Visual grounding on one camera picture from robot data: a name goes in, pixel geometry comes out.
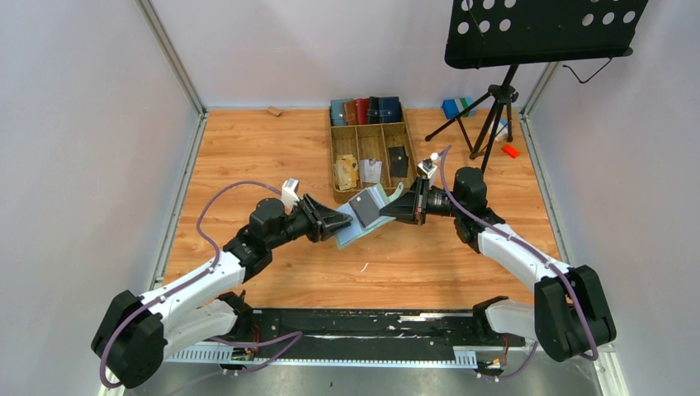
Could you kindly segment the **green card holder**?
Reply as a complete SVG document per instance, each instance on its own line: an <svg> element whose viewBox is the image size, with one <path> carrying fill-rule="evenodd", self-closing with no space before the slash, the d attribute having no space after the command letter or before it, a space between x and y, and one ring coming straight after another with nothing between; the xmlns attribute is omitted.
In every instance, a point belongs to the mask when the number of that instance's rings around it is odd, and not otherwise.
<svg viewBox="0 0 700 396"><path fill-rule="evenodd" d="M359 238L395 220L395 217L380 215L380 210L398 199L404 191L400 182L395 192L387 195L380 184L364 188L348 202L337 208L338 212L349 215L351 223L335 236L338 249L344 249Z"/></svg>

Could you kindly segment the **dark card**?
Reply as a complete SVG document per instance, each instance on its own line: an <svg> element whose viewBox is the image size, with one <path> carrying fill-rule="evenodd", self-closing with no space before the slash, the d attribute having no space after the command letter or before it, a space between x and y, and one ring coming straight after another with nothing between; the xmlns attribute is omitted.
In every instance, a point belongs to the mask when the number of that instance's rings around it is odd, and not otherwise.
<svg viewBox="0 0 700 396"><path fill-rule="evenodd" d="M380 218L380 206L369 189L356 194L349 205L363 228L371 227Z"/></svg>

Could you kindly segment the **grey credit card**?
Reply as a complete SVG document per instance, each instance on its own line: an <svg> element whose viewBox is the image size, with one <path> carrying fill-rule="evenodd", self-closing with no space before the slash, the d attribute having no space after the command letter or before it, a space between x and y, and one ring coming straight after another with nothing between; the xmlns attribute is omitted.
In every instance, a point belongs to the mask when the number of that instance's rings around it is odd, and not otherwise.
<svg viewBox="0 0 700 396"><path fill-rule="evenodd" d="M359 176L364 184L381 182L383 162L374 158L362 159L359 163Z"/></svg>

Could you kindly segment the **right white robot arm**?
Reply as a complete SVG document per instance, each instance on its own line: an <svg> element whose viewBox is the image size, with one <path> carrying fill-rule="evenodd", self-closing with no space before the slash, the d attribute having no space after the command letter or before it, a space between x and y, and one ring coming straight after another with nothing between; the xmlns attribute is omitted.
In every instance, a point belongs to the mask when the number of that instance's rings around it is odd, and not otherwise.
<svg viewBox="0 0 700 396"><path fill-rule="evenodd" d="M575 356L594 360L598 348L617 337L598 273L571 266L518 235L487 201L479 168L462 167L452 189L418 177L398 199L381 209L405 224L424 224L428 215L451 217L457 237L475 252L497 262L533 293L533 304L497 297L477 304L488 332L508 333L539 343L554 361Z"/></svg>

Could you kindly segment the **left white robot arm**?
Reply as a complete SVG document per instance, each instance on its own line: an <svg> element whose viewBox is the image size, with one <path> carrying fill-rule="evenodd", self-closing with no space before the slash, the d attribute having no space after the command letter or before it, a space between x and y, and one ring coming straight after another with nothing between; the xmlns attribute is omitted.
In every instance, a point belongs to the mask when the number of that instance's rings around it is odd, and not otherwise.
<svg viewBox="0 0 700 396"><path fill-rule="evenodd" d="M232 292L272 262L272 251L306 237L328 240L352 224L309 195L287 209L277 198L260 200L248 224L199 268L169 285L136 296L119 293L92 340L108 388L143 384L173 354L206 339L253 333L252 308Z"/></svg>

